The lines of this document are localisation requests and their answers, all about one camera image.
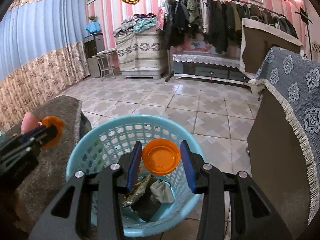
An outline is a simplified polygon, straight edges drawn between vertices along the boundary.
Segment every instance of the blue gripper pad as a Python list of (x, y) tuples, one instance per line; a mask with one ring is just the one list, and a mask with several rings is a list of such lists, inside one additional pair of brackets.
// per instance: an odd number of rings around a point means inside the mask
[(183, 168), (187, 177), (188, 186), (191, 189), (192, 193), (196, 192), (196, 173), (193, 169), (190, 155), (191, 151), (189, 149), (188, 143), (186, 140), (182, 141), (180, 144), (180, 154), (183, 163)]
[(130, 192), (133, 187), (134, 187), (134, 182), (137, 178), (137, 174), (138, 174), (138, 170), (139, 170), (139, 165), (140, 165), (140, 161), (141, 161), (141, 156), (142, 156), (142, 144), (140, 141), (137, 141), (133, 151), (132, 151), (133, 159), (132, 162), (130, 164), (130, 168), (128, 171), (128, 182), (127, 182), (127, 190), (128, 192)]

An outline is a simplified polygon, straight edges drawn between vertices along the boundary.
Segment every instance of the basket rim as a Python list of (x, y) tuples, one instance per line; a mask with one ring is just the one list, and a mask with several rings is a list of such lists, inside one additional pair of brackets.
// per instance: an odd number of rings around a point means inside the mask
[[(185, 140), (192, 141), (195, 145), (194, 152), (196, 152), (197, 154), (200, 154), (202, 156), (202, 158), (204, 159), (204, 154), (201, 150), (200, 145), (198, 144), (196, 139), (193, 137), (193, 135), (187, 129), (185, 129), (182, 125), (180, 125), (170, 119), (166, 119), (162, 116), (157, 116), (157, 115), (150, 115), (150, 114), (125, 115), (125, 116), (121, 116), (121, 117), (118, 117), (115, 119), (111, 119), (111, 120), (99, 125), (98, 127), (92, 129), (77, 143), (77, 145), (72, 150), (72, 152), (69, 156), (69, 159), (68, 159), (68, 163), (66, 166), (66, 181), (68, 181), (71, 178), (71, 176), (73, 176), (73, 173), (71, 174), (71, 168), (72, 168), (71, 166), (72, 166), (72, 162), (74, 159), (73, 156), (76, 155), (76, 153), (83, 148), (83, 143), (85, 143), (86, 139), (91, 137), (93, 134), (99, 133), (99, 130), (101, 130), (101, 133), (104, 132), (105, 126), (110, 126), (110, 125), (112, 125), (112, 123), (115, 123), (115, 126), (117, 126), (119, 122), (123, 122), (128, 119), (131, 120), (131, 123), (133, 123), (132, 120), (135, 120), (135, 119), (137, 120), (137, 123), (141, 122), (141, 119), (148, 119), (149, 123), (151, 123), (152, 119), (156, 120), (157, 122), (170, 123), (171, 125), (179, 128), (180, 130), (182, 130), (185, 133), (185, 135), (186, 135)], [(194, 207), (197, 205), (200, 198), (201, 198), (201, 195), (193, 195), (191, 197), (191, 199), (177, 212), (175, 217), (173, 217), (169, 221), (165, 221), (161, 224), (154, 225), (154, 226), (151, 226), (148, 228), (125, 228), (124, 227), (124, 235), (127, 237), (143, 237), (143, 236), (156, 235), (156, 234), (162, 233), (164, 231), (167, 231), (167, 230), (173, 228), (174, 226), (178, 225), (182, 220), (184, 220), (188, 216), (188, 214), (191, 211), (193, 211)]]

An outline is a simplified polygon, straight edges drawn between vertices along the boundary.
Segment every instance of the orange plastic container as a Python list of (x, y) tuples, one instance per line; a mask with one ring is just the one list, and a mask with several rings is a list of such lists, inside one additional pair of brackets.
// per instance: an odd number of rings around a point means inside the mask
[(154, 139), (142, 151), (145, 167), (155, 175), (166, 175), (174, 171), (180, 158), (179, 148), (167, 139)]

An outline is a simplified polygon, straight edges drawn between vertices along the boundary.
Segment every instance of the silver screw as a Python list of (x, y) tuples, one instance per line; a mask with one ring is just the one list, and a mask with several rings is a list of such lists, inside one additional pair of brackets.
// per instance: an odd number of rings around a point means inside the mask
[(84, 172), (83, 172), (83, 171), (77, 171), (77, 172), (75, 173), (75, 176), (76, 176), (77, 178), (81, 178), (81, 177), (83, 177), (83, 175), (84, 175)]
[(241, 171), (241, 172), (239, 172), (239, 177), (244, 179), (244, 178), (248, 177), (248, 173), (246, 173), (245, 171)]
[(211, 170), (212, 169), (212, 165), (209, 163), (205, 163), (202, 165), (202, 168), (204, 168), (204, 170)]
[(120, 164), (118, 163), (111, 164), (110, 168), (115, 171), (120, 168)]

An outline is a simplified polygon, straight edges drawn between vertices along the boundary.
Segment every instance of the laundry basket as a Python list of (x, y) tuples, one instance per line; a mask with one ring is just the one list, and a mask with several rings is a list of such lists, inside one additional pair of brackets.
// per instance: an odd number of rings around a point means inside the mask
[[(191, 152), (204, 157), (192, 134), (181, 125), (155, 115), (129, 115), (105, 122), (80, 140), (70, 155), (66, 179), (69, 180), (78, 170), (86, 174), (99, 172), (118, 162), (122, 154), (131, 152), (136, 141), (145, 146), (156, 138), (169, 139), (179, 148), (182, 140), (186, 140)], [(139, 177), (148, 173), (141, 161)], [(162, 204), (153, 222), (139, 219), (130, 207), (121, 209), (125, 236), (150, 236), (167, 231), (184, 220), (196, 206), (200, 195), (194, 195), (189, 189), (182, 161), (173, 172), (160, 178), (170, 183), (175, 202)], [(93, 196), (91, 217), (91, 223), (97, 225), (97, 194)]]

